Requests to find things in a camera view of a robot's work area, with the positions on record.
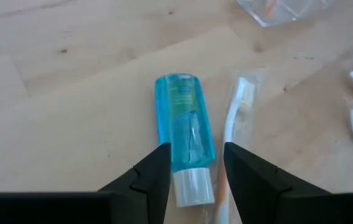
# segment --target white bottle cap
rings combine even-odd
[[[173,174],[176,205],[187,207],[214,203],[208,168],[181,170]]]

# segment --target table surface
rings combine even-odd
[[[0,191],[114,180],[156,147],[154,80],[171,72],[201,79],[220,149],[234,73],[253,68],[268,77],[251,150],[353,191],[353,1],[263,28],[230,0],[0,0]],[[200,216],[170,192],[165,223]]]

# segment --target mouthwash bottle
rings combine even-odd
[[[171,173],[176,204],[214,203],[209,165],[215,150],[199,80],[174,73],[155,82],[160,144],[171,143]]]

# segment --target clear plastic container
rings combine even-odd
[[[178,207],[214,203],[209,165],[215,150],[199,80],[177,73],[155,83],[160,144],[171,143]]]
[[[316,14],[334,0],[237,0],[261,26],[276,26]]]

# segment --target plastic wrapper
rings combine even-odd
[[[295,21],[325,9],[334,0],[237,0],[263,27]]]
[[[229,102],[229,111],[231,109],[231,105],[235,100],[235,96],[237,95],[239,82],[241,82],[241,78],[244,79],[245,82],[248,82],[249,85],[252,87],[251,91],[246,91],[243,96],[243,100],[239,105],[239,109],[237,110],[236,115],[233,119],[232,125],[232,142],[240,145],[241,147],[253,151],[252,148],[252,136],[253,136],[253,124],[254,124],[254,114],[255,109],[258,103],[258,96],[261,91],[261,88],[264,85],[264,81],[266,78],[267,71],[258,69],[258,70],[251,70],[247,72],[236,71],[234,74],[233,82],[234,82],[234,89],[231,91],[231,97]],[[219,205],[222,202],[222,192],[220,192],[221,185],[222,185],[222,173],[225,174],[224,170],[224,163],[223,163],[223,149],[221,149],[217,153],[217,163],[216,166],[211,168],[211,173],[216,174],[216,179],[213,179],[213,189],[216,197],[216,203],[214,205],[206,205],[204,206],[203,218],[201,223],[204,224],[239,224],[241,222],[241,218],[239,212],[237,211],[237,207],[233,200],[233,196],[231,191],[228,190],[227,194],[229,195],[228,202],[228,219],[227,223],[220,222],[219,218]]]

